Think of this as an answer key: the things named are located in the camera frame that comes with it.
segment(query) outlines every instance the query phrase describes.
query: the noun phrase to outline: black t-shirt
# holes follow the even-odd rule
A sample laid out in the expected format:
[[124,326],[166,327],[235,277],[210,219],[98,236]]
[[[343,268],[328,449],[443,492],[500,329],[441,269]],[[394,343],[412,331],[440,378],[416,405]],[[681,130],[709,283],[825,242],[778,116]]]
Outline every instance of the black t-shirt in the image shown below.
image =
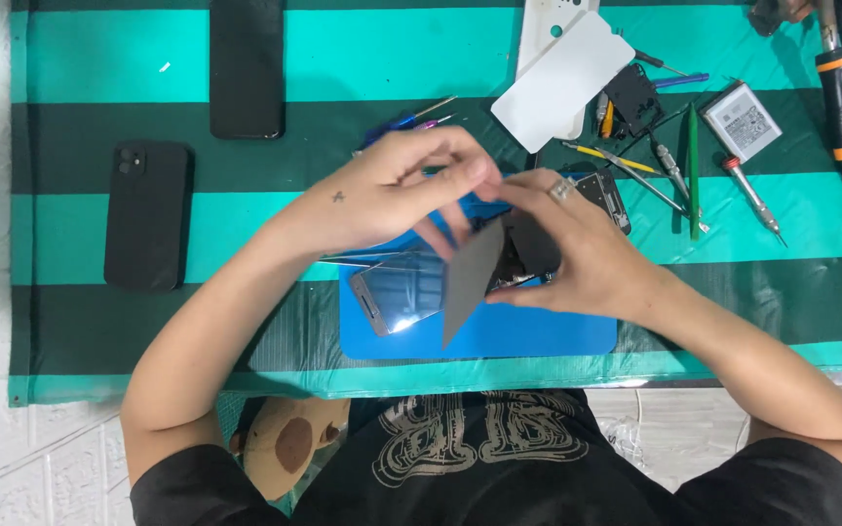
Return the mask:
[[672,494],[614,451],[580,390],[354,402],[291,520],[224,448],[197,446],[134,485],[135,523],[842,525],[842,464],[804,442],[761,440]]

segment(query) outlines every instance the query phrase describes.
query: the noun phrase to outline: grey card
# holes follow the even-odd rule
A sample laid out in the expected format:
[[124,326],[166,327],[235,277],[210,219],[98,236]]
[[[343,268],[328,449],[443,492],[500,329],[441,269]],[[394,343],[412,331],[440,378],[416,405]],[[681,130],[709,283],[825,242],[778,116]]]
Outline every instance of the grey card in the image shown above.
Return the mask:
[[451,258],[447,265],[441,349],[447,348],[485,297],[503,245],[505,228],[502,221],[494,220],[476,232]]

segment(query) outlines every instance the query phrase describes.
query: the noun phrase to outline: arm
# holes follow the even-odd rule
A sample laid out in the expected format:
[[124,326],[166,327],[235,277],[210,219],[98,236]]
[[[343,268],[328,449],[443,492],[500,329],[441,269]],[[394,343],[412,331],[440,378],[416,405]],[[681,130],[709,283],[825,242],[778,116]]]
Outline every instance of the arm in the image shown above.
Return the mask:
[[[448,166],[426,178],[421,169]],[[121,413],[129,482],[170,455],[222,445],[214,411],[253,333],[319,255],[384,243],[415,227],[449,257],[427,215],[455,240],[469,224],[457,199],[495,195],[500,173],[462,128],[389,134],[266,222],[181,307],[135,366]]]
[[842,389],[787,345],[652,264],[599,207],[577,192],[557,202],[559,179],[534,170],[507,179],[499,198],[532,213],[563,256],[555,280],[488,301],[618,317],[675,341],[707,365],[752,416],[749,438],[794,438],[842,462]]

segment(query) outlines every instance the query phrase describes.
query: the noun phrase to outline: green plastic spudger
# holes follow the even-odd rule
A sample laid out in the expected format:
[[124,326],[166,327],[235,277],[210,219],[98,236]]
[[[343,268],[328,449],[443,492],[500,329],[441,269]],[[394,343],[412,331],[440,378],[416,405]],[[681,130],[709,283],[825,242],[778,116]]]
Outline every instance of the green plastic spudger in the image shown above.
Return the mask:
[[[694,103],[688,109],[688,187],[690,189],[690,204],[688,210],[700,209],[700,192],[697,184],[697,112]],[[700,236],[700,225],[697,213],[688,214],[690,217],[690,240],[695,242]]]

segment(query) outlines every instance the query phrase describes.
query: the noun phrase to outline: hand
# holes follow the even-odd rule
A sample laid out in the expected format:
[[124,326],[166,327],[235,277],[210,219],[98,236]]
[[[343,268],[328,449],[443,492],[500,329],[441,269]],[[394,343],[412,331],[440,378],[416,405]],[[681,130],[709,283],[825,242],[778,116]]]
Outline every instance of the hand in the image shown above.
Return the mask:
[[[426,177],[422,169],[445,166]],[[474,191],[496,197],[501,174],[466,130],[443,126],[392,132],[283,209],[284,221],[306,254],[329,254],[391,241],[410,228],[441,255],[453,245],[427,215],[438,209],[454,241],[470,223],[457,200]]]
[[680,281],[642,256],[609,215],[579,192],[571,192],[561,203],[548,196],[559,179],[554,171],[536,169],[499,185],[499,199],[532,214],[554,238],[561,264],[548,284],[496,290],[486,301],[646,325],[665,285]]

